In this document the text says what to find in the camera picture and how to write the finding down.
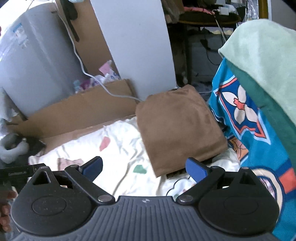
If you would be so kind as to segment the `person left hand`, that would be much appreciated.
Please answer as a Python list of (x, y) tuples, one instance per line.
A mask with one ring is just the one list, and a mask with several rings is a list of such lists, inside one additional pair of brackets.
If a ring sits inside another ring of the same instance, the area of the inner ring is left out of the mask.
[(9, 200), (12, 200), (17, 197), (17, 193), (13, 190), (11, 191), (1, 191), (1, 201), (3, 201), (3, 204), (1, 204), (1, 231), (2, 232), (10, 232), (11, 231), (11, 225), (10, 225), (10, 211), (11, 206), (8, 204)]

